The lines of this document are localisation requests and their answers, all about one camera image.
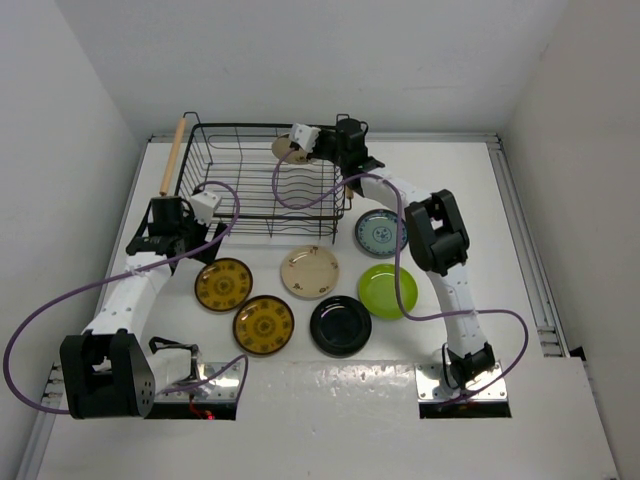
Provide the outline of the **beige plate with dark motifs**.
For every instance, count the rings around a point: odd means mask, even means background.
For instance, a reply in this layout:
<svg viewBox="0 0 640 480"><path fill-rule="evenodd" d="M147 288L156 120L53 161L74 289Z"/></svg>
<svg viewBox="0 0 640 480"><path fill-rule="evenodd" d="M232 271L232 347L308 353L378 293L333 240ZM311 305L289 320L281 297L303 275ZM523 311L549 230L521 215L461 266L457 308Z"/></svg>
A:
<svg viewBox="0 0 640 480"><path fill-rule="evenodd" d="M272 154L278 159L291 165L311 164L313 159L309 153L292 142L287 135L277 137L271 146Z"/></svg>

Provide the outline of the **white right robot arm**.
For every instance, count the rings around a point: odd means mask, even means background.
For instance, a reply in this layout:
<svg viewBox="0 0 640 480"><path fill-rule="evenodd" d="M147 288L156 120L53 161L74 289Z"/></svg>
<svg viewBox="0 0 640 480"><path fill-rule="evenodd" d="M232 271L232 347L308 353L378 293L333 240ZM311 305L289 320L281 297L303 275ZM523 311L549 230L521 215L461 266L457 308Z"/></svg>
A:
<svg viewBox="0 0 640 480"><path fill-rule="evenodd" d="M453 193L429 193L395 175L368 152L366 123L345 117L333 128L297 126L290 141L308 159L328 160L346 185L364 198L403 210L414 263L426 273L444 314L449 365L443 380L463 398L467 384L495 365L492 346L481 329L466 262L469 235Z"/></svg>

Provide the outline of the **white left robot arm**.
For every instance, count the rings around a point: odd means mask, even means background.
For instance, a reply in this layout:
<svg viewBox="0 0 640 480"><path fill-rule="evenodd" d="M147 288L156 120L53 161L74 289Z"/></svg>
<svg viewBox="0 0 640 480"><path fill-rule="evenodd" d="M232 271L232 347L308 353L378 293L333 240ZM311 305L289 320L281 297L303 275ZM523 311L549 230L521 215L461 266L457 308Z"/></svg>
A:
<svg viewBox="0 0 640 480"><path fill-rule="evenodd" d="M140 338L152 307L182 258L210 264L218 248L206 242L221 234L214 216L221 199L202 191L185 200L159 196L149 201L127 245L124 278L97 316L60 347L70 414L75 419L146 417L157 394L196 376L199 349L155 337Z"/></svg>

